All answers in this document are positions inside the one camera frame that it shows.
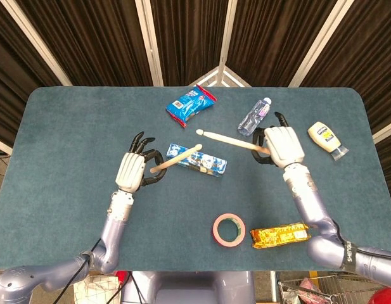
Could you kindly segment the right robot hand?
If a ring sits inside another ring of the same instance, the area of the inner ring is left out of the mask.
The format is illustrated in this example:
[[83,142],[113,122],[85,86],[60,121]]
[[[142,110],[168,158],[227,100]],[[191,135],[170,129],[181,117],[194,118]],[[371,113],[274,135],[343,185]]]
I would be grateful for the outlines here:
[[294,163],[303,163],[305,153],[294,129],[289,126],[282,113],[275,111],[274,114],[279,121],[279,127],[257,127],[252,134],[254,145],[263,148],[266,142],[269,156],[261,156],[258,151],[252,150],[253,158],[259,164],[275,165],[281,169]]

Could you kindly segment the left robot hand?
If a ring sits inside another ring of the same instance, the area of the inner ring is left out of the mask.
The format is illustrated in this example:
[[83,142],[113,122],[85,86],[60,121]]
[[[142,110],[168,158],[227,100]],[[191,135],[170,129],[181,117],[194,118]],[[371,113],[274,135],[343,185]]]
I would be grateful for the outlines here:
[[140,187],[159,182],[167,172],[165,168],[153,177],[144,177],[147,162],[154,159],[156,165],[160,165],[163,163],[163,157],[156,149],[144,151],[145,146],[153,142],[155,138],[142,139],[143,136],[143,131],[135,135],[128,152],[122,158],[115,179],[119,189],[127,193],[135,193]]

